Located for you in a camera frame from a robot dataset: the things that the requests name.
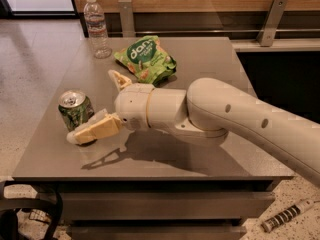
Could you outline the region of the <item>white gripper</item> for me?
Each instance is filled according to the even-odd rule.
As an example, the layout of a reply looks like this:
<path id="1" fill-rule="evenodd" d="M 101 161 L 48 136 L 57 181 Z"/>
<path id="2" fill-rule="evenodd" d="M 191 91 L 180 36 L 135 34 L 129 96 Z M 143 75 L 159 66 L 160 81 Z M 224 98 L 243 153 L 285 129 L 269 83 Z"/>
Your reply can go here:
<path id="1" fill-rule="evenodd" d="M 119 92 L 114 105 L 116 113 L 102 109 L 86 123 L 76 127 L 67 134 L 67 141 L 75 145 L 83 145 L 92 141 L 111 137 L 120 132 L 122 124 L 129 130 L 147 130 L 147 105 L 152 84 L 132 84 L 125 75 L 109 70 L 108 75 Z"/>

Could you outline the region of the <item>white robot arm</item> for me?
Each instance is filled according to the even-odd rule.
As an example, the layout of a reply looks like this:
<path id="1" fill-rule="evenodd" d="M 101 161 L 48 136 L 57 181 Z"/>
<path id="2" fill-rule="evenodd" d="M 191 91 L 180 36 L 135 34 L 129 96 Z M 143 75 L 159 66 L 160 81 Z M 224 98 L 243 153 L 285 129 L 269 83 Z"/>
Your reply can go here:
<path id="1" fill-rule="evenodd" d="M 115 112 L 99 111 L 67 135 L 85 144 L 129 130 L 154 129 L 192 144 L 219 144 L 233 132 L 314 185 L 320 184 L 320 126 L 223 81 L 200 78 L 188 89 L 133 83 L 111 70 Z"/>

